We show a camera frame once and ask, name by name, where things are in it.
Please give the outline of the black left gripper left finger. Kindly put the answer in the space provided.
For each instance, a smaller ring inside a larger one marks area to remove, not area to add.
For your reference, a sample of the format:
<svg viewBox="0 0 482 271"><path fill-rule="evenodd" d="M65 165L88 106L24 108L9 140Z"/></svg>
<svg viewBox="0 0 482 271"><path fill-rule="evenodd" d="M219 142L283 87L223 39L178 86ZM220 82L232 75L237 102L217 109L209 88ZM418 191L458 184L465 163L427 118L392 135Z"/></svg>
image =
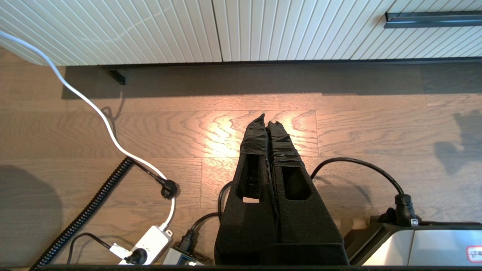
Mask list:
<svg viewBox="0 0 482 271"><path fill-rule="evenodd" d="M250 122L215 241L216 264L260 264L277 240L268 133L264 115Z"/></svg>

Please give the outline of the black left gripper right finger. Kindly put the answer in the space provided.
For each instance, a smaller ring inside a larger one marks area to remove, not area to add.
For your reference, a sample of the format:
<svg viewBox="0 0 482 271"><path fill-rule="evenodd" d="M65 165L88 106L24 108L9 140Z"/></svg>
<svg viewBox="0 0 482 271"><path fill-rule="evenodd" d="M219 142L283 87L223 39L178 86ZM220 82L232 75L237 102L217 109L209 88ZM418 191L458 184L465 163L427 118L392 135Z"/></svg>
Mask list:
<svg viewBox="0 0 482 271"><path fill-rule="evenodd" d="M280 122L269 122L270 166L277 204L277 242L270 264L348 264L344 240L305 163Z"/></svg>

